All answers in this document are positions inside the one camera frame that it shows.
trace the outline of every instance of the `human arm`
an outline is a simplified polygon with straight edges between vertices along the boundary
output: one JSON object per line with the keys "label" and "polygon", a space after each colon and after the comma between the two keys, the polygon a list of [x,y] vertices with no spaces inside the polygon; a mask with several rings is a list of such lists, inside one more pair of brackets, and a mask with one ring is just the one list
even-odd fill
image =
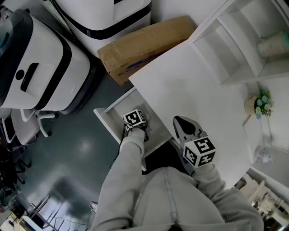
{"label": "human arm", "polygon": [[91,230],[109,231],[129,226],[142,183],[141,157],[145,132],[134,128],[124,138],[99,197]]}
{"label": "human arm", "polygon": [[252,231],[262,231],[264,223],[258,211],[253,208],[237,189],[225,190],[225,182],[212,164],[196,168],[194,179],[198,189],[217,207],[226,223],[250,221]]}

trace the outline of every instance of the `cube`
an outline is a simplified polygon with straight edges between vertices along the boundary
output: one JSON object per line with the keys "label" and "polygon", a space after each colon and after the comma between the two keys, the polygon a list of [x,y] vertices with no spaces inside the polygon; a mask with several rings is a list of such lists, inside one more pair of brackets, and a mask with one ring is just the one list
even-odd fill
{"label": "cube", "polygon": [[183,157],[194,168],[198,168],[211,163],[215,153],[216,149],[210,139],[202,137],[185,143]]}
{"label": "cube", "polygon": [[145,117],[143,113],[135,109],[123,116],[123,120],[125,123],[128,123],[129,125],[126,126],[126,130],[129,131],[130,129],[136,127],[136,126],[145,126],[147,124]]}

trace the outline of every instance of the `person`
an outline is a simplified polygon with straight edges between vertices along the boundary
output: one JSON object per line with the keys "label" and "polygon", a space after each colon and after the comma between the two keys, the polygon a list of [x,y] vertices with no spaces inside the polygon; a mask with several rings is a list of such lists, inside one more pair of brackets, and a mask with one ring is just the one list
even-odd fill
{"label": "person", "polygon": [[124,138],[99,197],[92,231],[262,231],[258,211],[225,183],[212,164],[194,177],[173,167],[141,172],[145,132]]}

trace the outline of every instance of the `brown cardboard box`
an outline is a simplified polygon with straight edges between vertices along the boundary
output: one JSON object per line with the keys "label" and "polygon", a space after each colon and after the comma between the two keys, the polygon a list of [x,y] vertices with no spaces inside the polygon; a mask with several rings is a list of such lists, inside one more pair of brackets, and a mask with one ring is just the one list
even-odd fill
{"label": "brown cardboard box", "polygon": [[189,17],[174,18],[125,35],[99,49],[98,56],[122,86],[143,66],[187,40],[195,29]]}

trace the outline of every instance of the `green floor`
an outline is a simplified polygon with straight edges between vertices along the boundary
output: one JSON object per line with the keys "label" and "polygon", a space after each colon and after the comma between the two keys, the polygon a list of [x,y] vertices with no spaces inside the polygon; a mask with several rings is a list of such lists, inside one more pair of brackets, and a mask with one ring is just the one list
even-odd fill
{"label": "green floor", "polygon": [[131,83],[120,87],[105,75],[79,112],[60,115],[57,120],[48,119],[45,127],[51,130],[52,136],[45,138],[39,133],[37,142],[28,146],[23,160],[31,161],[32,167],[22,175],[26,184],[19,184],[19,188],[29,203],[37,204],[51,195],[50,205],[43,210],[44,217],[61,205],[61,216],[56,217],[91,223],[89,202],[98,201],[102,183],[118,149],[117,142],[93,110],[109,106],[131,87]]}

